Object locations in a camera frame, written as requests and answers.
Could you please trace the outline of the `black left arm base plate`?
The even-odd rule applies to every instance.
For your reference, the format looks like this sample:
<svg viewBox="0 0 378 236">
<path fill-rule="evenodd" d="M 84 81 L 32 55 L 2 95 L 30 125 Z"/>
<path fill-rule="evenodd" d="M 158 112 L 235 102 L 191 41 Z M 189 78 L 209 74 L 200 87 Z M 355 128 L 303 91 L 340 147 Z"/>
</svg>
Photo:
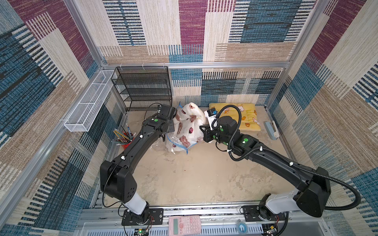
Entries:
<svg viewBox="0 0 378 236">
<path fill-rule="evenodd" d="M 125 210 L 122 216 L 122 226 L 162 225 L 163 208 L 147 208 L 141 215 Z"/>
</svg>

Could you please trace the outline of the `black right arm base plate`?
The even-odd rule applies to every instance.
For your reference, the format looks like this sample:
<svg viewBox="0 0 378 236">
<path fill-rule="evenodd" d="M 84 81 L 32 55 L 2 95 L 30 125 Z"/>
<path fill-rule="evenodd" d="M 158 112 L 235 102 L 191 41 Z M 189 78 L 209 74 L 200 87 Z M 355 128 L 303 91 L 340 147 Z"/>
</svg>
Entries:
<svg viewBox="0 0 378 236">
<path fill-rule="evenodd" d="M 239 208 L 239 211 L 245 217 L 246 222 L 254 221 L 285 221 L 285 213 L 274 214 L 265 206 L 246 205 Z"/>
</svg>

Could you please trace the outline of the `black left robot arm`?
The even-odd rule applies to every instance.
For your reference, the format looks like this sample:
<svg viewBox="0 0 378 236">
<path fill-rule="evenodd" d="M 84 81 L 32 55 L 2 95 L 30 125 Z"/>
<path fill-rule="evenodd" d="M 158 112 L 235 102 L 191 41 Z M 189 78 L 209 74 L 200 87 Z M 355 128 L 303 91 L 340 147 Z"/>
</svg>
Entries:
<svg viewBox="0 0 378 236">
<path fill-rule="evenodd" d="M 171 132 L 176 115 L 176 108 L 158 104 L 157 112 L 143 121 L 131 144 L 112 161 L 104 161 L 100 166 L 101 191 L 136 215 L 145 212 L 147 202 L 137 193 L 134 170 L 151 145 Z"/>
</svg>

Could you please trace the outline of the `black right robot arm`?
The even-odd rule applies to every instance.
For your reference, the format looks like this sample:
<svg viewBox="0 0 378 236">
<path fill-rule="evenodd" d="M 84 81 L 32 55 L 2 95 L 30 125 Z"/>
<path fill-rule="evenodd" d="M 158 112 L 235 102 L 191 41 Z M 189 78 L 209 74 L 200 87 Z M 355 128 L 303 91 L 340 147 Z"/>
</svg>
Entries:
<svg viewBox="0 0 378 236">
<path fill-rule="evenodd" d="M 271 220 L 274 215 L 287 211 L 302 211 L 312 217 L 322 216 L 331 193 L 325 169 L 319 167 L 314 170 L 281 156 L 258 139 L 241 133 L 237 122 L 230 116 L 220 118 L 217 128 L 202 125 L 200 130 L 205 142 L 214 140 L 227 145 L 231 139 L 231 153 L 237 158 L 262 165 L 295 187 L 286 194 L 266 194 L 257 206 L 261 220 Z"/>
</svg>

